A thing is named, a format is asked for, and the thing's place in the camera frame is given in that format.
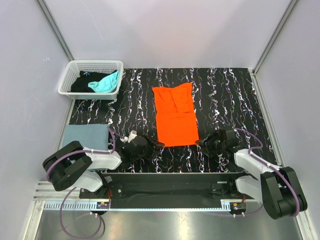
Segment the orange t shirt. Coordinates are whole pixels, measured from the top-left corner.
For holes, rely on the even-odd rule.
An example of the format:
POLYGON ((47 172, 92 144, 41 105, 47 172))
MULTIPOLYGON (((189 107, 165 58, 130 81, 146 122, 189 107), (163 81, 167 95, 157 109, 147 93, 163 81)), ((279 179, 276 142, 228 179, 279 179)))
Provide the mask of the orange t shirt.
POLYGON ((165 147, 195 145, 199 139, 192 83, 154 87, 157 139, 165 147))

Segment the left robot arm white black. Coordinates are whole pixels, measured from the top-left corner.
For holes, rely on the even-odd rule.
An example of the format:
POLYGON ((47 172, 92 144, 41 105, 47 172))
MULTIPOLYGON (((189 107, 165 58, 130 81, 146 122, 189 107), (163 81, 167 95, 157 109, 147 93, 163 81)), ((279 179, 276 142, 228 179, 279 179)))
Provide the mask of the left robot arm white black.
POLYGON ((134 131, 120 148, 110 150, 90 149, 74 140, 45 159, 42 167, 57 192, 77 188, 82 199, 102 199, 111 192, 111 183, 102 175, 103 170, 123 170, 138 160, 151 161, 164 146, 164 143, 134 131))

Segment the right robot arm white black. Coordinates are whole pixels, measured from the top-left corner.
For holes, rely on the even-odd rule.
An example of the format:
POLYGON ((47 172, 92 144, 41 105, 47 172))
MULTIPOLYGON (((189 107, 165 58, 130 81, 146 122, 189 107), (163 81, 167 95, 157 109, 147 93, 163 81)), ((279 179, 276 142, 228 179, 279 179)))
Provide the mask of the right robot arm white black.
POLYGON ((274 220, 295 217, 308 208, 308 203, 295 170, 269 163, 239 142, 239 128, 220 128, 195 143, 207 157, 220 155, 247 174, 227 185, 228 195, 245 194, 262 204, 274 220))

